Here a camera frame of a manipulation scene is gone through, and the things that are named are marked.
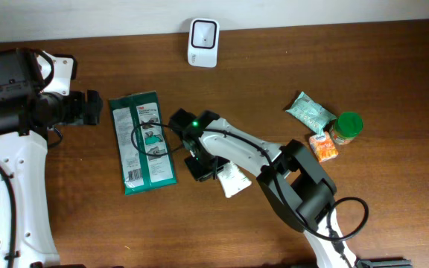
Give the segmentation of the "white cream tube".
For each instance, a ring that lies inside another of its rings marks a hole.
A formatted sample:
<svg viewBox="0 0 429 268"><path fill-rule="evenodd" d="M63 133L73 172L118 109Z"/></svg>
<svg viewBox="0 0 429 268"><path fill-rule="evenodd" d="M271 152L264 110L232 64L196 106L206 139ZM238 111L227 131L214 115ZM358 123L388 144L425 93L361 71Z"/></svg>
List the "white cream tube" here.
<svg viewBox="0 0 429 268"><path fill-rule="evenodd" d="M220 181L226 198L233 197L252 184L233 162L229 162L223 166L223 170L217 173L217 179Z"/></svg>

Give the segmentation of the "green wipes packet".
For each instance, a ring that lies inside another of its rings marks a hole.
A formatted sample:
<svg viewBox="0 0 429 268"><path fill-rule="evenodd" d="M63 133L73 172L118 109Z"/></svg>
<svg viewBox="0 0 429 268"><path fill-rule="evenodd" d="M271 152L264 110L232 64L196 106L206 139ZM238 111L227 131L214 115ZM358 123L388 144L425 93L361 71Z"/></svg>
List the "green wipes packet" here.
<svg viewBox="0 0 429 268"><path fill-rule="evenodd" d="M124 194L129 196L177 184L157 93L112 99L109 108L117 138Z"/></svg>

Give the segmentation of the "teal tissue pack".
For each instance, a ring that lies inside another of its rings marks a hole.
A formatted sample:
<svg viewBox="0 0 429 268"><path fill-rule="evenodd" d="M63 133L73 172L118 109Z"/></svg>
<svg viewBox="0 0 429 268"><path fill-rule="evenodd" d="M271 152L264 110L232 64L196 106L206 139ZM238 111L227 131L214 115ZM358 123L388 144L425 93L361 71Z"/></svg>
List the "teal tissue pack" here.
<svg viewBox="0 0 429 268"><path fill-rule="evenodd" d="M322 135L324 128L337 116L329 112L320 104L313 101L307 94L301 92L286 112L317 135Z"/></svg>

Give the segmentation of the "orange tissue pack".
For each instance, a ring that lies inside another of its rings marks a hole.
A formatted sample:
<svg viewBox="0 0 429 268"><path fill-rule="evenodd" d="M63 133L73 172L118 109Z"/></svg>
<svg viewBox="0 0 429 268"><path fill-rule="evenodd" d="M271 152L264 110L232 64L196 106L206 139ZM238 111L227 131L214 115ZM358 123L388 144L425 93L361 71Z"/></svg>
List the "orange tissue pack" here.
<svg viewBox="0 0 429 268"><path fill-rule="evenodd" d="M338 157L339 152L328 132L311 136L309 144L318 162L325 162Z"/></svg>

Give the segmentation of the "green lid seasoning jar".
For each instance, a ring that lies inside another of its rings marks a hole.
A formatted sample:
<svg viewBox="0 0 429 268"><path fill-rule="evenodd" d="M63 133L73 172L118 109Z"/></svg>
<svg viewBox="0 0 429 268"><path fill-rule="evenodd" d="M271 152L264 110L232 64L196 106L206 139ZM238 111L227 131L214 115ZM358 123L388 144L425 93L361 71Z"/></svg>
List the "green lid seasoning jar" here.
<svg viewBox="0 0 429 268"><path fill-rule="evenodd" d="M363 131L363 119L356 112L342 113L331 125L329 135L335 144L345 145Z"/></svg>

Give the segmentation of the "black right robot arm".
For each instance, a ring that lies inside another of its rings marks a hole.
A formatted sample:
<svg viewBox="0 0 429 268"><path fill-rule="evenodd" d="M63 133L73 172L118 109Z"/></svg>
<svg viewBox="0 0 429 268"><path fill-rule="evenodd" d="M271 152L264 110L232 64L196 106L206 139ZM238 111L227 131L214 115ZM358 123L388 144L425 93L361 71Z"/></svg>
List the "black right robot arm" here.
<svg viewBox="0 0 429 268"><path fill-rule="evenodd" d="M220 178L230 164L251 173L277 216L304 234L314 251L314 267L411 267L406 259L358 258L347 246L366 225L369 207L352 232L343 235L337 222L337 187L319 162L299 141L270 143L233 127L212 111L194 115L184 109L169 120L172 129L190 152L185 164L198 182Z"/></svg>

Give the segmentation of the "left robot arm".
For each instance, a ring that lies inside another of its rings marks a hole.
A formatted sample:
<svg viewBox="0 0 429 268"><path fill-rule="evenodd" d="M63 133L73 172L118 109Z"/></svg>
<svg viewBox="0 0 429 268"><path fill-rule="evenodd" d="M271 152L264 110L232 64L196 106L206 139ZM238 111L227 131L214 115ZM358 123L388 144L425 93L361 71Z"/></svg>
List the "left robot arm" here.
<svg viewBox="0 0 429 268"><path fill-rule="evenodd" d="M31 48L0 52L0 267L59 267L45 163L61 126L96 125L98 92L73 91L77 61Z"/></svg>

